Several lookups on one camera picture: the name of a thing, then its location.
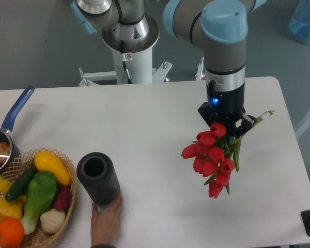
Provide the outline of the person's bare hand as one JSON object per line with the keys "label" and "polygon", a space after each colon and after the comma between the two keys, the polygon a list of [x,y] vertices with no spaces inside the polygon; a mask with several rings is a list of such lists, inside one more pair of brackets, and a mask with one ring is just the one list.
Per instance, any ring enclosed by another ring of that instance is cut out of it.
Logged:
{"label": "person's bare hand", "polygon": [[95,203],[91,215],[91,247],[111,246],[120,231],[121,212],[123,207],[122,193],[100,213]]}

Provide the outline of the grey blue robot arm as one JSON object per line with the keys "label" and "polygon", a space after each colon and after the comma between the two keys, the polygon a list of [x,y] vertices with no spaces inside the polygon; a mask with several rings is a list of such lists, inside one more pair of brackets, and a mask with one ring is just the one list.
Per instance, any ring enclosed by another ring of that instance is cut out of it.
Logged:
{"label": "grey blue robot arm", "polygon": [[[163,25],[204,54],[207,101],[198,112],[208,125],[222,123],[241,137],[256,119],[244,108],[247,14],[262,1],[169,1]],[[118,84],[154,81],[152,48],[159,27],[143,1],[73,1],[73,13],[112,50]]]}

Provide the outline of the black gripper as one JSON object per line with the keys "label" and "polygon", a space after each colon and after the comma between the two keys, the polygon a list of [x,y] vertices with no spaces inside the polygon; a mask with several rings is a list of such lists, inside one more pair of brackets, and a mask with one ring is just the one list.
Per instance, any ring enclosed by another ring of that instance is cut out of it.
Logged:
{"label": "black gripper", "polygon": [[217,91],[215,83],[208,83],[208,102],[204,102],[198,108],[199,114],[208,127],[215,122],[222,123],[228,133],[234,133],[235,138],[240,138],[256,125],[257,119],[245,113],[244,90],[245,84],[231,91]]}

